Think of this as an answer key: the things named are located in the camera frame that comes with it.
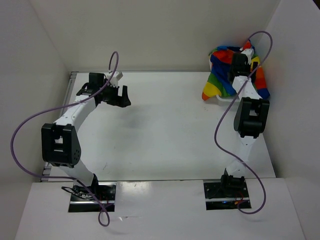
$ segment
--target rainbow cloth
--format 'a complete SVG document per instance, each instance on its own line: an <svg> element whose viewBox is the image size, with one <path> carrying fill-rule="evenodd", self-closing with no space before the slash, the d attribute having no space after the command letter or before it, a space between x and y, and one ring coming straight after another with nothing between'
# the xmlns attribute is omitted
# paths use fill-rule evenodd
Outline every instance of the rainbow cloth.
<svg viewBox="0 0 320 240"><path fill-rule="evenodd" d="M243 49L255 49L255 47L250 43L250 41L248 41L244 45ZM230 71L234 53L239 52L241 52L240 47L235 46L218 46L211 51L209 54L211 73L202 92L202 99L204 101L216 95L226 98L236 94L236 91L228 80L228 73ZM258 64L260 63L259 57L256 54L253 55L251 60L251 71L253 70L252 67L254 62L258 62ZM270 96L267 89L264 71L261 66L256 71L253 86L263 99L267 99Z"/></svg>

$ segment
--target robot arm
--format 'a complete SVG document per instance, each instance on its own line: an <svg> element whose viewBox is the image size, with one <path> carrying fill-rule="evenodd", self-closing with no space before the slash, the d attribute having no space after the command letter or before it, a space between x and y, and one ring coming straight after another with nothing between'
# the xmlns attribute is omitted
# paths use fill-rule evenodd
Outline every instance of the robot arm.
<svg viewBox="0 0 320 240"><path fill-rule="evenodd" d="M68 176L74 177L91 187L94 192L98 188L97 177L89 171L81 161L81 147L77 132L87 116L101 102L121 108L131 105L127 86L122 87L122 96L118 96L118 81L121 72L115 72L110 84L95 97L72 106L54 123L45 123L41 129L42 158L45 162L62 169ZM89 82L85 83L76 94L75 103L96 93L106 83L103 73L90 73Z"/></svg>
<svg viewBox="0 0 320 240"><path fill-rule="evenodd" d="M254 74L248 79L251 68L251 58L254 54L253 49L245 49L241 53L235 53L232 59L230 79L233 81L232 87L238 93L243 84L248 80L243 90L238 95L240 104L234 118L234 130L239 133L238 149L236 155L245 163L249 162L249 155L253 144L259 134L265 130L269 101L264 100L256 92L253 82L256 79ZM238 160L234 160L227 168L226 173L235 178L241 178L245 175L246 168Z"/></svg>

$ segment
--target purple cable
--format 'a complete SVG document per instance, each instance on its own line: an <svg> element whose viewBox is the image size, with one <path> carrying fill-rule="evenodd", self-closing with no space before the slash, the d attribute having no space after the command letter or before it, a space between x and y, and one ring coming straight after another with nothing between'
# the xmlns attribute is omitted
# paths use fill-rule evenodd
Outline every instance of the purple cable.
<svg viewBox="0 0 320 240"><path fill-rule="evenodd" d="M251 34L251 36L248 37L248 39L245 41L247 42L252 36L256 35L256 34L259 34L259 33L263 33L263 34L267 34L270 38L270 47L269 47L269 50L268 52L266 53L265 57L263 58L263 60L260 62L260 64L258 66L256 66L256 68L248 75L248 79L252 76L252 74L254 74L254 72L264 63L264 61L267 59L267 57L269 56L270 52L271 52L271 49L272 49L272 45L273 45L273 39L272 39L272 36L270 35L270 33L268 33L267 31L256 31L254 32L253 34ZM245 201L241 201L240 203L238 203L236 205L236 207L238 208L238 210L243 213L243 214L248 214L248 215L251 215L251 214L256 214L258 213L266 204L266 200L267 200L267 194L266 194L266 189L265 189L265 186L264 184L262 183L260 177L256 174L256 172L248 166L248 164L246 164L240 157L238 157L237 155L235 155L234 153L224 149L222 146L219 145L218 141L217 141L217 135L218 135L218 130L219 130L219 127L222 123L222 121L224 120L225 116L227 115L227 113L229 112L229 110L231 109L232 105L235 103L236 99L238 98L239 94L241 93L241 91L244 89L244 87L246 86L248 80L246 80L244 82L244 84L242 85L242 87L240 88L239 92L234 96L232 102L230 103L230 105L227 107L227 109L225 110L225 112L223 113L221 119L219 120L216 128L215 128L215 131L214 131L214 142L215 144L217 145L218 148L220 148L222 151L224 151L225 153L235 157L239 162L241 162L247 169L249 169L253 175L256 177L256 179L259 181L259 183L261 184L261 187L262 187L262 191L263 191L263 202L262 202L262 205L255 211L252 211L252 212L246 212L246 211L243 211L240 209L240 205L244 202L247 202L247 200Z"/></svg>
<svg viewBox="0 0 320 240"><path fill-rule="evenodd" d="M26 172L27 174L31 175L31 176L34 176L36 178L46 178L46 179L69 179L69 180L74 180L74 181L77 181L81 186L83 186L85 188L85 190L88 191L88 193L90 195L92 195L93 199L99 204L99 206L101 207L101 211L99 212L99 215L98 215L98 222L101 226L103 227L107 227L109 226L110 224L110 217L109 217L109 214L108 214L108 211L107 209L105 208L105 206L98 200L98 198L90 191L90 189L84 185L80 180L74 178L74 177L71 177L71 176L44 176L44 175L39 175L39 174L36 174L34 172L31 172L29 171L28 169L26 169L24 166L21 165L21 163L18 161L17 159L17 156L16 156L16 153L15 153L15 149L14 149L14 142L15 142L15 138L16 138L16 135L18 133L18 131L22 128L22 126L27 123L29 120L39 116L39 115L42 115L42 114L45 114L45 113L48 113L48 112L52 112L52 111L55 111L55 110L58 110L58 109L64 109L64 108L69 108L69 107L73 107L73 106L76 106L78 104L82 104L84 103L85 101L88 101L89 99L92 99L94 98L95 96L97 96L99 93L101 93L104 88L109 84L109 82L111 81L111 79L113 78L116 70L117 70L117 67L118 67L118 63L119 63L119 54L117 51L114 51L111 55L111 58L110 58L110 61L109 61L109 71L110 71L110 67L111 67L111 63L112 63L112 59L114 58L114 55L116 55L116 61L115 61L115 65L114 65L114 69L113 69L113 72L110 76L109 79L107 79L107 76L105 76L105 78L107 79L106 83L102 86L102 88L100 88L96 93L94 93L93 95L87 97L86 99L83 99L81 101L78 101L78 102L74 102L74 103L71 103L71 104L67 104L67 105L63 105L63 106L57 106L57 107L53 107L53 108L50 108L50 109L47 109L47 110L43 110L43 111L40 111L38 113L35 113L31 116L29 116L27 119L25 119L22 123L20 123L20 125L14 130L13 134L12 134L12 137L11 137L11 141L10 141L10 150L11 150L11 155L13 157L13 160L15 161L15 163L18 165L19 168L21 168L24 172ZM100 220L100 217L101 217L101 213L105 213L106 214L106 217L107 217L107 224L104 224L101 222Z"/></svg>

